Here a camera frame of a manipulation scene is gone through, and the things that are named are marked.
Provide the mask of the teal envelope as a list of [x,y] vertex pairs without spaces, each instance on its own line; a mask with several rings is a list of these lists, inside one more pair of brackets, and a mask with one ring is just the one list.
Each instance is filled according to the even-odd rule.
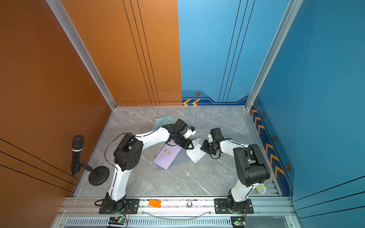
[[158,129],[159,127],[166,125],[166,124],[174,124],[174,123],[176,123],[176,121],[177,121],[177,119],[173,118],[170,115],[163,116],[161,118],[156,119],[156,122],[155,122],[152,130],[154,131],[154,130]]

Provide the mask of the plain white paper sheet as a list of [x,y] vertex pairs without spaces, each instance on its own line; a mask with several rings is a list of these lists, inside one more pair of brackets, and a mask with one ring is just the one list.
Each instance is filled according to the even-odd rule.
[[202,145],[200,144],[201,139],[195,139],[193,141],[194,149],[186,150],[187,156],[194,162],[199,162],[207,153],[201,150]]

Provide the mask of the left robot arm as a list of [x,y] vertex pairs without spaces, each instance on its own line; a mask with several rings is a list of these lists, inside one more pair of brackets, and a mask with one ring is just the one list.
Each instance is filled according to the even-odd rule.
[[169,145],[173,141],[175,145],[185,150],[192,150],[194,146],[189,137],[195,133],[195,128],[181,119],[172,124],[165,124],[152,132],[139,135],[126,133],[113,153],[115,172],[112,185],[105,196],[109,210],[113,213],[123,212],[126,205],[126,184],[131,171],[138,165],[144,149],[161,142]]

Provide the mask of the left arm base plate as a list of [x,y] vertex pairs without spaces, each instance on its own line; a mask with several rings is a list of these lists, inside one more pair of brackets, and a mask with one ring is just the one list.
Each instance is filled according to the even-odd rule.
[[137,214],[140,200],[138,198],[121,199],[117,202],[103,199],[99,214]]

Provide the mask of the purple envelope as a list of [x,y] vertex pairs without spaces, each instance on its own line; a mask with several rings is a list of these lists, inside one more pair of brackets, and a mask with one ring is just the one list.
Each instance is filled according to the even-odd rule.
[[153,160],[157,171],[167,170],[181,150],[177,144],[167,144]]

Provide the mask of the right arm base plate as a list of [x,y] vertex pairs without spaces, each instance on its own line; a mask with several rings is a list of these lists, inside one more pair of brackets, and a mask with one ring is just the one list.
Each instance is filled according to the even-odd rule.
[[233,199],[214,199],[216,214],[253,214],[254,209],[250,199],[235,202]]

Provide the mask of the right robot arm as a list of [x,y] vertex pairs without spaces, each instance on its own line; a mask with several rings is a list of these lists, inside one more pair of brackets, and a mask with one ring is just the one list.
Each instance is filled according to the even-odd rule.
[[228,193],[226,207],[231,213],[252,214],[249,195],[271,177],[270,168],[260,147],[257,144],[242,144],[225,138],[220,128],[214,128],[210,130],[208,139],[204,140],[201,150],[215,160],[222,154],[234,158],[238,181]]

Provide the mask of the grey envelope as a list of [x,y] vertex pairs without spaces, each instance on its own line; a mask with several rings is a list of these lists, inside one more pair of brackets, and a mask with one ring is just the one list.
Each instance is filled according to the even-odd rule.
[[190,161],[190,158],[187,155],[186,150],[182,149],[169,167],[171,168],[173,166],[177,166],[188,161]]

